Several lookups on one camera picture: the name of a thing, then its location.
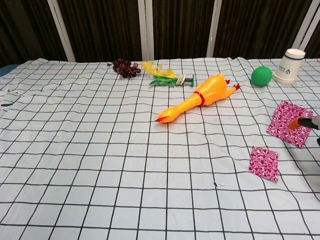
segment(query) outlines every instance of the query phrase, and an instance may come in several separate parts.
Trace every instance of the green ball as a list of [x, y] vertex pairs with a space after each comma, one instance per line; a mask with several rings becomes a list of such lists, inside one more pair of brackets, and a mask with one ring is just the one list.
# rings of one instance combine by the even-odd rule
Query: green ball
[[251, 74], [251, 81], [259, 87], [267, 86], [272, 79], [272, 72], [266, 66], [257, 67]]

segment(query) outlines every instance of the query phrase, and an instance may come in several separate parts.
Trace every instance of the white paper cup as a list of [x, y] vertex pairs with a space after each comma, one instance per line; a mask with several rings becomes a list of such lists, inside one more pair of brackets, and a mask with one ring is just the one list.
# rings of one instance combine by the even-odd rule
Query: white paper cup
[[306, 53], [300, 49], [288, 49], [272, 74], [273, 80], [280, 84], [294, 84], [305, 55]]

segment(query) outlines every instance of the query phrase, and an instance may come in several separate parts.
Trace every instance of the dark curtain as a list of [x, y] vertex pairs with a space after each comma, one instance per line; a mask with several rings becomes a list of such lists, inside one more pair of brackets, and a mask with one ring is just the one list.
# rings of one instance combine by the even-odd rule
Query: dark curtain
[[318, 22], [304, 51], [305, 57], [308, 59], [320, 58], [320, 22]]
[[137, 0], [58, 0], [77, 62], [142, 60]]
[[223, 0], [213, 57], [282, 58], [312, 0]]
[[214, 0], [152, 0], [155, 59], [207, 54]]
[[46, 0], [0, 0], [0, 21], [0, 66], [67, 60]]

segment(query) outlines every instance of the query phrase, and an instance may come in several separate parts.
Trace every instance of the fabric square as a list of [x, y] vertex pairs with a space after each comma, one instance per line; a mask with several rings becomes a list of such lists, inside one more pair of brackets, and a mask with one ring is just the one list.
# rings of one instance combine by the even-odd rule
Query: fabric square
[[299, 117], [312, 118], [313, 112], [300, 106], [294, 105], [288, 101], [282, 101], [275, 110], [271, 123], [266, 132], [276, 138], [281, 139], [296, 147], [303, 148], [311, 128], [298, 127], [294, 130], [288, 128], [288, 125]]
[[250, 155], [249, 171], [259, 177], [278, 181], [278, 153], [253, 146]]

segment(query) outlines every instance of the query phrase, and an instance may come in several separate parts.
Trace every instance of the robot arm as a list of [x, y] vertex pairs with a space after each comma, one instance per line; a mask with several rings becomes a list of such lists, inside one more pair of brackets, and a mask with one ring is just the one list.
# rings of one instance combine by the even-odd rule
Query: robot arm
[[[292, 121], [288, 126], [288, 128], [291, 130], [294, 130], [299, 127], [320, 130], [320, 115], [315, 116], [313, 118], [298, 117], [297, 119]], [[320, 146], [320, 138], [317, 139], [317, 143]]]

